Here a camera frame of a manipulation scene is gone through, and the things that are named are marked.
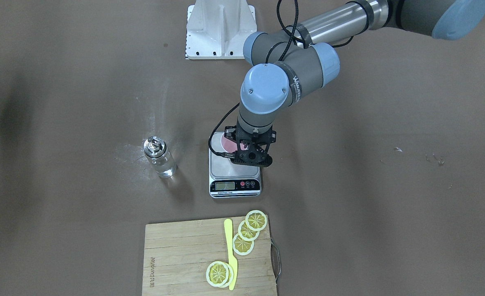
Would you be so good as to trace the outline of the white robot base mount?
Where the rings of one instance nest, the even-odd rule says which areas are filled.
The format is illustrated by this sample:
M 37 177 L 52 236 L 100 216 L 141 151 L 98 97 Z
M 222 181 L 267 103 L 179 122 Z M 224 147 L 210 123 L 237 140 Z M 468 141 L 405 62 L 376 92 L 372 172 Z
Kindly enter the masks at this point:
M 197 0 L 186 16 L 189 60 L 244 59 L 244 42 L 257 31 L 255 8 L 246 0 Z

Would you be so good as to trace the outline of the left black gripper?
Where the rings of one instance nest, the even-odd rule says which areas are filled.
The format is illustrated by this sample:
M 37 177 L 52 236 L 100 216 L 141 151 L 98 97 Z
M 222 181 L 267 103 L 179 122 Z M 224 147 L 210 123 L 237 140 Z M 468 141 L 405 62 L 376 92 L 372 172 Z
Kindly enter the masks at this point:
M 276 131 L 269 129 L 262 134 L 248 133 L 237 124 L 226 126 L 224 137 L 237 143 L 237 151 L 224 153 L 224 157 L 230 159 L 231 163 L 253 167 L 269 167 L 272 164 L 269 148 L 276 142 Z

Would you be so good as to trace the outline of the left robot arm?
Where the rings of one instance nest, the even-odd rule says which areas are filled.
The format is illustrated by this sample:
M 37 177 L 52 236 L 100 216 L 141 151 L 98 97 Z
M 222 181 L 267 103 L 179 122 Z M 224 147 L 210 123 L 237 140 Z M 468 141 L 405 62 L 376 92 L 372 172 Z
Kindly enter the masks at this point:
M 295 17 L 292 25 L 281 23 L 274 34 L 254 32 L 244 42 L 244 58 L 252 67 L 241 85 L 237 123 L 224 129 L 235 150 L 218 152 L 211 143 L 209 149 L 233 164 L 268 167 L 277 114 L 338 76 L 337 47 L 380 28 L 457 40 L 484 16 L 485 0 L 350 0 L 306 21 Z

